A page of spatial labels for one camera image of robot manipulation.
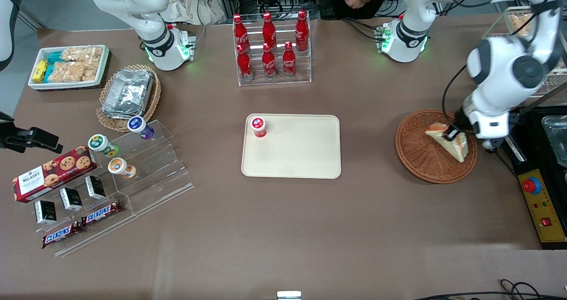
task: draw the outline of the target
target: cookie box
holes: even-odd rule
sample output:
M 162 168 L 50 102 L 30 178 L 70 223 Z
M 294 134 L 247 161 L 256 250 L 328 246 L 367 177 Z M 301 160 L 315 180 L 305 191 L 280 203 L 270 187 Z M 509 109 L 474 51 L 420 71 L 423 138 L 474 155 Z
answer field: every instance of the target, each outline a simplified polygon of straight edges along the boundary
M 85 145 L 79 146 L 14 178 L 14 199 L 29 203 L 96 168 L 93 152 Z
M 85 81 L 85 82 L 55 82 L 55 83 L 38 83 L 34 82 L 33 80 L 33 73 L 37 65 L 41 62 L 41 60 L 47 60 L 48 55 L 51 52 L 63 52 L 68 47 L 77 47 L 77 48 L 87 48 L 89 46 L 96 46 L 102 48 L 101 54 L 101 61 L 99 62 L 99 66 L 97 68 L 97 75 L 95 76 L 95 80 L 92 81 Z M 36 61 L 34 62 L 34 66 L 32 67 L 32 74 L 30 75 L 30 79 L 28 80 L 28 85 L 33 88 L 34 90 L 38 90 L 40 92 L 50 91 L 50 90 L 81 90 L 85 88 L 96 88 L 97 86 L 101 85 L 101 81 L 105 76 L 105 69 L 107 61 L 108 61 L 108 54 L 109 50 L 105 45 L 83 45 L 83 46 L 61 46 L 61 47 L 45 47 L 41 48 L 37 53 Z

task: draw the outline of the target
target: wicker basket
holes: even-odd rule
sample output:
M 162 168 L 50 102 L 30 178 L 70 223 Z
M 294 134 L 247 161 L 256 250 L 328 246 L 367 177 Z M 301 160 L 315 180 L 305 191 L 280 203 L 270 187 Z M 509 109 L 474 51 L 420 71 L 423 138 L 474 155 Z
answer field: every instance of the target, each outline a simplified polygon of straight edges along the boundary
M 473 135 L 466 136 L 468 154 L 460 163 L 425 134 L 425 130 L 436 122 L 446 122 L 441 110 L 418 110 L 406 116 L 396 131 L 397 155 L 405 167 L 421 179 L 431 183 L 455 183 L 466 177 L 476 164 L 476 139 Z
M 159 82 L 158 75 L 152 70 L 150 67 L 145 65 L 130 65 L 122 68 L 122 70 L 147 70 L 148 72 L 154 74 L 154 83 L 151 88 L 150 92 L 150 99 L 148 100 L 148 105 L 146 106 L 146 113 L 144 114 L 144 120 L 146 122 L 150 121 L 150 118 L 155 112 L 155 109 L 158 107 L 159 97 L 162 94 L 162 85 Z M 105 88 L 101 92 L 101 96 L 99 100 L 101 101 L 101 105 L 105 102 L 106 96 L 108 95 L 108 90 L 116 77 L 116 73 L 112 75 L 112 77 L 108 80 Z M 103 113 L 102 107 L 97 109 L 97 117 L 99 118 L 99 122 L 106 128 L 110 128 L 112 130 L 116 130 L 117 132 L 129 132 L 128 120 L 118 120 L 116 118 L 109 118 Z

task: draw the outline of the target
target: yellow control panel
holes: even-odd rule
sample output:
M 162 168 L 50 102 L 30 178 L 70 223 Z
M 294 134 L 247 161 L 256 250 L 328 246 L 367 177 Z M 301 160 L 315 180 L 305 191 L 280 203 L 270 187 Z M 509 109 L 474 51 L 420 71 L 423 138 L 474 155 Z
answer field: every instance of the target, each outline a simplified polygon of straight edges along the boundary
M 539 240 L 542 243 L 567 241 L 539 169 L 518 175 L 518 180 L 522 186 Z

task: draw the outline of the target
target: clear acrylic display stand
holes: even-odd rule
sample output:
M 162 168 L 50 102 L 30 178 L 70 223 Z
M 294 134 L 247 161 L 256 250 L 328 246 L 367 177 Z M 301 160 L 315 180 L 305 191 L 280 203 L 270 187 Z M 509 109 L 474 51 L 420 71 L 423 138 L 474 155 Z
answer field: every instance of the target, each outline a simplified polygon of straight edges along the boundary
M 45 251 L 50 250 L 55 256 L 68 255 L 194 187 L 186 168 L 178 160 L 169 141 L 172 133 L 157 120 L 149 124 L 155 131 L 152 139 L 144 140 L 138 134 L 130 132 L 112 141 L 119 147 L 118 157 L 124 158 L 128 164 L 136 167 L 137 171 L 133 179 L 124 179 L 121 175 L 109 173 L 108 163 L 111 159 L 95 153 L 97 169 L 36 199 L 53 201 L 58 219 L 51 225 L 37 225 L 36 232 L 41 236 L 37 239 L 37 248 L 41 247 L 40 240 L 45 235 L 54 233 L 75 221 L 80 222 L 81 217 L 86 217 L 112 201 L 119 200 L 124 208 L 122 211 L 110 214 L 100 221 L 89 224 L 81 232 L 45 247 Z M 85 185 L 85 177 L 88 175 L 95 175 L 101 179 L 107 195 L 105 199 L 97 200 L 89 197 Z M 63 187 L 79 191 L 83 203 L 82 209 L 73 211 L 63 208 L 59 196 L 59 189 Z M 18 208 L 23 205 L 34 213 L 33 203 L 16 202 L 16 204 Z
M 504 10 L 496 19 L 494 23 L 490 26 L 488 31 L 484 33 L 482 39 L 486 39 L 489 37 L 507 37 L 508 35 L 514 33 L 516 30 L 516 26 L 513 24 L 513 19 L 517 17 L 523 17 L 521 22 L 517 22 L 519 24 L 523 24 L 523 20 L 529 19 L 531 16 L 531 9 L 530 7 L 509 7 L 508 9 Z M 528 26 L 532 26 L 534 21 L 530 21 Z M 524 36 L 528 33 L 528 27 L 525 27 L 526 30 L 520 31 L 518 35 Z M 563 34 L 559 31 L 557 33 L 563 48 L 567 49 L 567 42 L 565 42 L 565 38 Z M 555 88 L 565 84 L 567 82 L 567 66 L 565 66 L 565 60 L 563 58 L 559 61 L 559 64 L 555 66 L 546 76 L 543 81 L 543 86 L 540 88 L 539 91 L 535 92 L 532 96 L 528 98 L 523 104 L 528 105 L 531 102 L 534 102 L 538 98 L 546 95 L 547 93 L 551 92 Z
M 276 41 L 277 53 L 276 57 L 276 72 L 277 76 L 273 80 L 268 80 L 264 76 L 264 66 L 262 64 L 262 45 L 264 44 L 264 37 L 262 36 L 262 27 L 264 20 L 262 14 L 241 15 L 242 23 L 248 31 L 250 42 L 250 63 L 254 71 L 254 79 L 245 81 L 241 78 L 240 69 L 237 66 L 237 78 L 239 86 L 261 86 L 267 84 L 285 84 L 285 83 L 298 83 L 298 82 L 311 82 L 311 22 L 309 18 L 309 11 L 307 11 L 307 25 L 309 27 L 309 47 L 305 52 L 298 52 L 295 49 L 295 26 L 297 24 L 297 12 L 281 12 L 284 15 L 281 20 L 278 19 L 278 13 L 272 13 L 272 22 L 276 27 Z M 233 35 L 234 41 L 234 55 L 235 59 L 238 57 L 237 40 Z M 294 78 L 286 78 L 284 76 L 284 62 L 282 55 L 284 54 L 284 44 L 290 41 L 294 46 L 295 53 L 295 70 Z

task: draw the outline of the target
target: coca-cola bottle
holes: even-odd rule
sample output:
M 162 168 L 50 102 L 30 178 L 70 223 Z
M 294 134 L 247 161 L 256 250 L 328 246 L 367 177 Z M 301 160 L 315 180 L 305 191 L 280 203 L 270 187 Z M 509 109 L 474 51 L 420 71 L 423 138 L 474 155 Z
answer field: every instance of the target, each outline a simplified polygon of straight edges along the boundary
M 275 54 L 276 51 L 276 27 L 272 23 L 272 15 L 270 12 L 264 12 L 264 27 L 262 28 L 262 34 L 264 36 L 264 43 L 267 43 L 272 52 Z
M 295 48 L 299 52 L 307 51 L 309 44 L 309 26 L 307 25 L 307 12 L 299 10 L 297 25 L 295 26 Z
M 252 66 L 250 64 L 250 56 L 246 54 L 246 49 L 243 44 L 237 45 L 237 63 L 238 68 L 241 70 L 241 78 L 245 81 L 251 81 L 254 79 L 254 71 L 252 70 Z
M 264 75 L 268 80 L 273 80 L 276 78 L 276 58 L 269 44 L 264 43 L 263 48 L 262 63 L 264 64 Z
M 283 52 L 283 75 L 286 78 L 295 76 L 295 53 L 291 42 L 285 42 L 285 52 Z
M 233 16 L 234 20 L 234 37 L 237 39 L 237 44 L 242 44 L 245 48 L 245 52 L 250 52 L 250 42 L 248 40 L 248 32 L 246 27 L 242 24 L 241 15 L 235 14 Z

